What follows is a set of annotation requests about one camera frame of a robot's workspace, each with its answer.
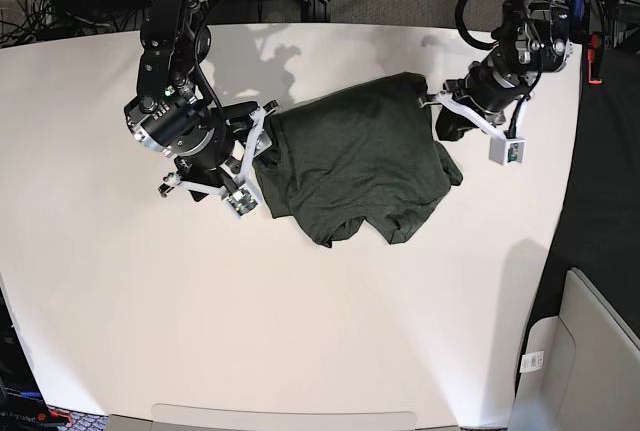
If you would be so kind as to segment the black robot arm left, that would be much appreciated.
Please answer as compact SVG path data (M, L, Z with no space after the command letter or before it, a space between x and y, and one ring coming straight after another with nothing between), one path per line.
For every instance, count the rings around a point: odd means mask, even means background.
M484 123L491 129L506 124L506 136L518 134L525 106L546 73L556 73L570 54L570 9L567 0L504 0L502 22L491 40L473 37L464 13L469 0L458 0L454 22L471 47L486 51L467 75L444 84L449 104L436 121L440 140L455 142Z

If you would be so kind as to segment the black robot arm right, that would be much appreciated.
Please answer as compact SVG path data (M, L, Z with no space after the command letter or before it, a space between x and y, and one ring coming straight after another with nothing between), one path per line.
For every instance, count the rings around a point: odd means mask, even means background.
M212 41L207 22L223 2L152 0L140 31L136 95L124 116L136 142L176 166L161 196L177 188L196 201L250 193L266 112L255 101L222 105L201 67Z

